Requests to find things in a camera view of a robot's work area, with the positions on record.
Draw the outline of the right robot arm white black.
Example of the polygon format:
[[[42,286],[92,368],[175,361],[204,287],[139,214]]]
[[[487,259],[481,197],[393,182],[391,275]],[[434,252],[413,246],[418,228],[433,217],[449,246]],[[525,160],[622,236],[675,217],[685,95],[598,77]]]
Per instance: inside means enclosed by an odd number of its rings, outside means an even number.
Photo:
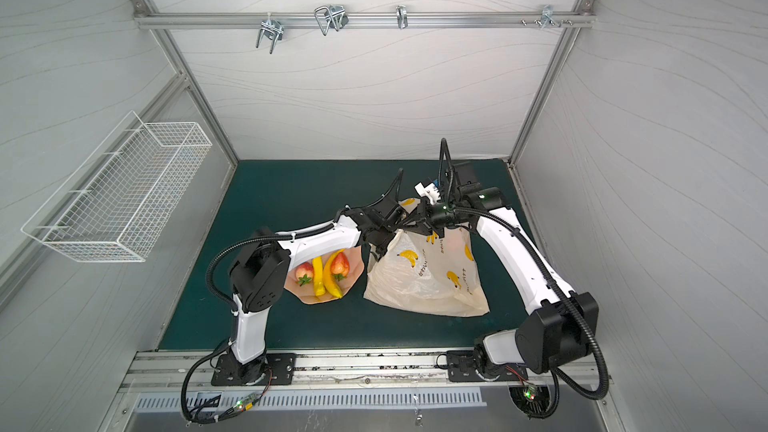
[[[405,229],[442,233],[467,225],[495,252],[523,299],[527,318],[514,330],[492,333],[479,340],[475,360],[481,370],[521,364],[535,374],[550,373],[579,395],[597,401],[609,391],[605,356],[596,338],[599,306],[588,292],[576,292],[539,252],[522,229],[515,211],[497,188],[473,190],[461,198],[438,187],[417,184],[420,198]],[[597,386],[588,389],[562,366],[591,355]]]

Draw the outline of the cream banana print plastic bag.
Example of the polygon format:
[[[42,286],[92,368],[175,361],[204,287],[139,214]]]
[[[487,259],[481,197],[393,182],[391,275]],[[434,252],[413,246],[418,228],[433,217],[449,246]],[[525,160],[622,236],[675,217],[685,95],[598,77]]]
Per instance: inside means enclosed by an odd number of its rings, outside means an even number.
[[[397,231],[386,252],[369,256],[363,297],[420,314],[477,317],[490,311],[464,228],[447,229],[443,237]]]

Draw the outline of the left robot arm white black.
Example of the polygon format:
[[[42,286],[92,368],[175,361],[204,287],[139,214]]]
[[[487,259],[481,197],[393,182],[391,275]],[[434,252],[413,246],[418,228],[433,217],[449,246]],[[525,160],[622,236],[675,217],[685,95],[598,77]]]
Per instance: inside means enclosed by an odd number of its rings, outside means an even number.
[[[362,242],[385,248],[406,211],[382,198],[363,207],[340,209],[334,219],[289,232],[263,228],[225,248],[205,273],[208,290],[234,317],[227,353],[242,375],[266,366],[266,328],[270,308],[280,299],[288,272],[331,252]]]

